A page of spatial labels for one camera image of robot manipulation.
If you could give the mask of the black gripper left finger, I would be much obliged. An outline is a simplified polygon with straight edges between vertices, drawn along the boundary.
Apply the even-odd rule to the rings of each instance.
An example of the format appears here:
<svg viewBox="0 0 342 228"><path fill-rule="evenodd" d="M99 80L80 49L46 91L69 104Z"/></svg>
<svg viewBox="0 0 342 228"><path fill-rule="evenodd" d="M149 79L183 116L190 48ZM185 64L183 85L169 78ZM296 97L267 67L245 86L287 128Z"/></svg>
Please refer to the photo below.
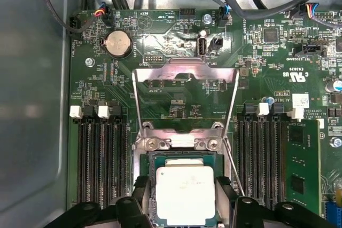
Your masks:
<svg viewBox="0 0 342 228"><path fill-rule="evenodd" d="M98 203L83 202L70 208L47 227L152 227L148 215L150 179L139 176L131 196L115 200L101 209Z"/></svg>

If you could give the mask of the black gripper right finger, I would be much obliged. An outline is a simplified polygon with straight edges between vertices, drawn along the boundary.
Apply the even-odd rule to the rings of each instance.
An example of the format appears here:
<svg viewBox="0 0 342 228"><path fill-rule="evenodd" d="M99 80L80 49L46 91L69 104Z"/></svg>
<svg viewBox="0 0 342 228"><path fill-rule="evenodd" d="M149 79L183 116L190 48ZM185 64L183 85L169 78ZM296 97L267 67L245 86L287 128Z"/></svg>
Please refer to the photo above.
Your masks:
<svg viewBox="0 0 342 228"><path fill-rule="evenodd" d="M326 218L294 202L277 203L273 210L253 198L238 196L228 177L216 177L215 201L219 217L227 227L341 227L341 208L326 207Z"/></svg>

